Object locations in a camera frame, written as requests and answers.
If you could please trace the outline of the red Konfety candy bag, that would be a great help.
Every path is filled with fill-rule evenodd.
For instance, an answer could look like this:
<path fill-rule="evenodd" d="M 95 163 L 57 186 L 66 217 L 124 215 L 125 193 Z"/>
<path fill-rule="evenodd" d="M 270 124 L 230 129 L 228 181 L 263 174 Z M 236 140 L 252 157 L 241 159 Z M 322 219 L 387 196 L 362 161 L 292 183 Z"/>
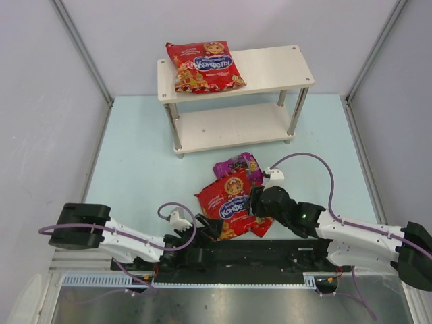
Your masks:
<path fill-rule="evenodd" d="M 227 92 L 246 86 L 224 40 L 165 45 L 176 67 L 177 93 L 205 94 Z"/>
<path fill-rule="evenodd" d="M 251 189 L 252 184 L 242 170 L 215 180 L 195 195 L 207 219 L 223 220 L 220 240 L 252 232 L 257 225 L 255 217 L 249 215 L 246 208 Z"/>

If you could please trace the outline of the red assorted gummy bag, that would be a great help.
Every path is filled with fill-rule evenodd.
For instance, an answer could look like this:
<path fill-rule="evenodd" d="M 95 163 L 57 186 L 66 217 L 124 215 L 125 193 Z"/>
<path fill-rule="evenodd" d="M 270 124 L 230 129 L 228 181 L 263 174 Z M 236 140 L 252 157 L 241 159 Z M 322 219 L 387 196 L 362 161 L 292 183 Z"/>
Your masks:
<path fill-rule="evenodd" d="M 253 187 L 261 187 L 262 193 L 264 191 L 263 186 L 253 186 Z M 259 216 L 254 216 L 255 220 L 257 222 L 257 225 L 255 225 L 252 228 L 252 232 L 257 235 L 258 237 L 262 238 L 270 229 L 270 227 L 273 225 L 273 218 L 272 217 L 265 217 L 264 216 L 264 207 L 261 203 L 261 214 Z"/>

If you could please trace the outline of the purple grape gummy bag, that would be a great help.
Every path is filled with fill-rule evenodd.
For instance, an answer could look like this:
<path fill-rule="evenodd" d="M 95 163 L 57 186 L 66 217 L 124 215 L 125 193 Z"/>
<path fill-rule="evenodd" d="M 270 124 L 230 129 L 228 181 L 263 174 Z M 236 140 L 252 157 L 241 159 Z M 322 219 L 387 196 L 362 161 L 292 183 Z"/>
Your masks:
<path fill-rule="evenodd" d="M 242 170 L 246 172 L 251 184 L 261 185 L 263 183 L 263 172 L 254 155 L 249 152 L 240 153 L 226 161 L 218 162 L 213 167 L 213 173 L 218 179 Z"/>

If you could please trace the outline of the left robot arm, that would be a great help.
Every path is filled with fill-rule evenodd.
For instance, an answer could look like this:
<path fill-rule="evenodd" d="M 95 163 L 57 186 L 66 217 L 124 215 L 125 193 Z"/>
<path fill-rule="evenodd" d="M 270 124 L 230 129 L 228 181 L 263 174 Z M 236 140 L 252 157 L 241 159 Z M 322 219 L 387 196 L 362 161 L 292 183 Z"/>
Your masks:
<path fill-rule="evenodd" d="M 113 260 L 131 265 L 139 262 L 174 267 L 176 258 L 190 248 L 219 239 L 223 220 L 207 219 L 177 202 L 157 210 L 175 234 L 154 236 L 131 229 L 110 216 L 111 208 L 97 204 L 64 205 L 56 225 L 39 230 L 50 237 L 49 245 L 63 250 L 100 250 Z"/>

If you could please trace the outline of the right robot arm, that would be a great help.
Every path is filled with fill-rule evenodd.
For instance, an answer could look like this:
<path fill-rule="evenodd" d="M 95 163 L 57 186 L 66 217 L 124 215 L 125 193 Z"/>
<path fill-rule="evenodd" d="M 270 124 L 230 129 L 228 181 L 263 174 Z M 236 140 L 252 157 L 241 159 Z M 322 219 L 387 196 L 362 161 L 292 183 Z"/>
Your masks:
<path fill-rule="evenodd" d="M 326 258 L 335 266 L 394 272 L 405 284 L 431 291 L 431 234 L 418 223 L 398 227 L 337 220 L 329 209 L 296 202 L 279 186 L 254 187 L 245 207 L 301 238 L 326 241 Z"/>

